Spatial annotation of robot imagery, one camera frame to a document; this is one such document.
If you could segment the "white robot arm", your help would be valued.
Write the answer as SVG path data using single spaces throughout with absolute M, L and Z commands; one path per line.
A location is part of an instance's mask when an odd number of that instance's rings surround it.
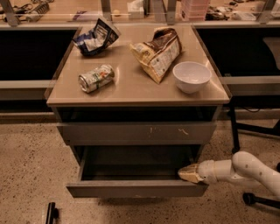
M 280 198 L 280 173 L 246 151 L 236 152 L 227 160 L 205 160 L 178 170 L 181 179 L 211 185 L 228 182 L 239 186 L 263 185 Z

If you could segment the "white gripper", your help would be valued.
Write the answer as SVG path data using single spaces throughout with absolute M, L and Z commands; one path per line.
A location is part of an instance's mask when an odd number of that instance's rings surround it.
M 200 164 L 190 164 L 178 170 L 181 179 L 192 183 L 213 184 L 229 181 L 234 174 L 231 160 L 206 160 Z

